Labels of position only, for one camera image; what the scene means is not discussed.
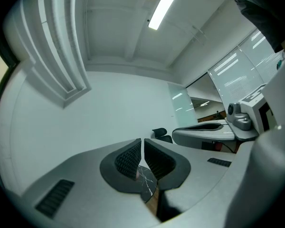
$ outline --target vent grille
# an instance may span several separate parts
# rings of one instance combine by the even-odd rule
[[[224,161],[224,160],[220,160],[220,159],[216,159],[216,158],[210,158],[207,161],[211,162],[213,164],[222,165],[222,166],[226,166],[226,167],[229,167],[231,165],[231,161]]]
[[[49,218],[53,218],[73,185],[72,181],[60,180],[36,206],[36,209]]]

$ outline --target cable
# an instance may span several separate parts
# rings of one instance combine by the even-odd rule
[[[235,154],[235,152],[232,150],[232,149],[230,149],[227,145],[225,145],[232,153],[234,153]]]

